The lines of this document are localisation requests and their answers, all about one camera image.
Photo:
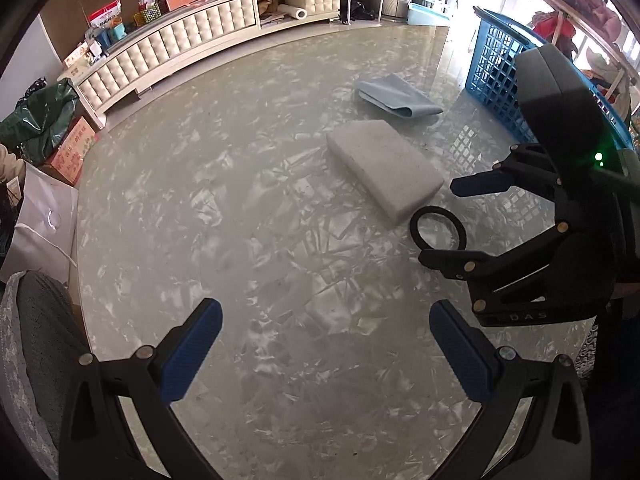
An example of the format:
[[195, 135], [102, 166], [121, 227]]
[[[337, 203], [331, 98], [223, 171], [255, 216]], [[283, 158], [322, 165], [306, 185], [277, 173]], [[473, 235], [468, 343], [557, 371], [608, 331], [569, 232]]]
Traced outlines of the blue plastic basket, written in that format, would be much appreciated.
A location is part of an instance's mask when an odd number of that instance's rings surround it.
[[513, 18], [473, 11], [480, 28], [465, 89], [516, 140], [537, 142], [557, 165], [638, 164], [623, 119], [558, 48]]

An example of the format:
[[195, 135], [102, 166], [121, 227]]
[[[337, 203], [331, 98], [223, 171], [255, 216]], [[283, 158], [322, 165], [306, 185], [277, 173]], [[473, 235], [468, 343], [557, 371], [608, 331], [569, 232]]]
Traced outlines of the white foam sponge block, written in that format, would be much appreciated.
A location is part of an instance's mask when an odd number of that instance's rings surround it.
[[437, 194], [444, 178], [384, 120], [357, 120], [326, 135], [328, 149], [398, 223]]

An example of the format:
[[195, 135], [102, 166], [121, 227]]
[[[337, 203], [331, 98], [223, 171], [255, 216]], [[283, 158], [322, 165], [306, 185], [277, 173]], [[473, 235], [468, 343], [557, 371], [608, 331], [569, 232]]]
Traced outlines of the light blue cloth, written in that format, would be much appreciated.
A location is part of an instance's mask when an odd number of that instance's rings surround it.
[[442, 112], [440, 105], [396, 74], [357, 81], [356, 90], [361, 99], [400, 118], [421, 118]]

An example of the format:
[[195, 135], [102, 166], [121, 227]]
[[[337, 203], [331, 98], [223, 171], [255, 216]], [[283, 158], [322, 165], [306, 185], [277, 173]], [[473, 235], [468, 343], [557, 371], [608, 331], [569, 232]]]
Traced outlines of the light blue storage box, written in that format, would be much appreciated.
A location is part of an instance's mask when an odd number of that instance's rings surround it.
[[407, 23], [411, 26], [449, 27], [451, 15], [446, 3], [436, 0], [408, 0]]

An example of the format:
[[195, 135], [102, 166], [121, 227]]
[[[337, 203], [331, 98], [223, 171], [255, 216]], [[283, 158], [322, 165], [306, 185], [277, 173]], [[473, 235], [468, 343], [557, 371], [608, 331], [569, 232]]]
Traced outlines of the white paper shopping bag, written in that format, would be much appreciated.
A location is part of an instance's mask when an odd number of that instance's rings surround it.
[[26, 165], [23, 199], [1, 266], [1, 281], [22, 271], [39, 271], [66, 285], [77, 221], [78, 191]]

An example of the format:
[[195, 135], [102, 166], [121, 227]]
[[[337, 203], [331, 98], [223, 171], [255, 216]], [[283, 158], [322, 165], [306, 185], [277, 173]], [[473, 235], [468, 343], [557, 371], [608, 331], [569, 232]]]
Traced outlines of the paper towel roll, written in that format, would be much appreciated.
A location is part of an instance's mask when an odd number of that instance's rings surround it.
[[293, 20], [304, 20], [307, 17], [307, 11], [304, 8], [298, 6], [289, 6], [288, 4], [280, 4], [278, 11]]

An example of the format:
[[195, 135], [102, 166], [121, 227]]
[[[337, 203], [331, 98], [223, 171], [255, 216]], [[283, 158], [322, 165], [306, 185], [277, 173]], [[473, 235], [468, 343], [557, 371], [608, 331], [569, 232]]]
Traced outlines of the cardboard box with print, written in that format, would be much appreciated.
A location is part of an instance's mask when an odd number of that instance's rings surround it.
[[75, 186], [85, 158], [98, 139], [88, 120], [85, 117], [79, 117], [42, 169], [47, 169], [50, 176]]

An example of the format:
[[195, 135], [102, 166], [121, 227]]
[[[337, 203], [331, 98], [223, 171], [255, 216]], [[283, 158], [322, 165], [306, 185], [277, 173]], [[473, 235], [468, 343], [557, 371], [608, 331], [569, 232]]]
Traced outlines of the person in beige jacket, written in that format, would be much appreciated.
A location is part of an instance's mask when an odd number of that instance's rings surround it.
[[26, 162], [0, 146], [0, 217], [1, 217], [1, 261], [9, 251], [17, 222], [18, 205], [22, 200], [22, 187], [26, 174]]

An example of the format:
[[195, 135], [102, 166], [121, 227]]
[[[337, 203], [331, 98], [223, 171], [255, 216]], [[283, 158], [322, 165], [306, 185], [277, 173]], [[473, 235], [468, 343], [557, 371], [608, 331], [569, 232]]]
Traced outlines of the green plastic bag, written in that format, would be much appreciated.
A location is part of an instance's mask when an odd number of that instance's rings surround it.
[[39, 78], [1, 122], [1, 144], [34, 166], [42, 165], [66, 137], [79, 96], [70, 78]]

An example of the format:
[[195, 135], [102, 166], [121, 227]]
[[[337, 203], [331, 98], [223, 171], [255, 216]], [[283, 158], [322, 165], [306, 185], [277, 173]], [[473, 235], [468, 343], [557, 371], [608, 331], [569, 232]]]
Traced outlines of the white tufted TV cabinet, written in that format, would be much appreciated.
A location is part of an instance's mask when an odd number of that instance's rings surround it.
[[[280, 4], [307, 11], [293, 20]], [[171, 11], [120, 40], [72, 83], [93, 122], [134, 92], [140, 94], [209, 55], [280, 30], [340, 17], [341, 0], [203, 0]]]

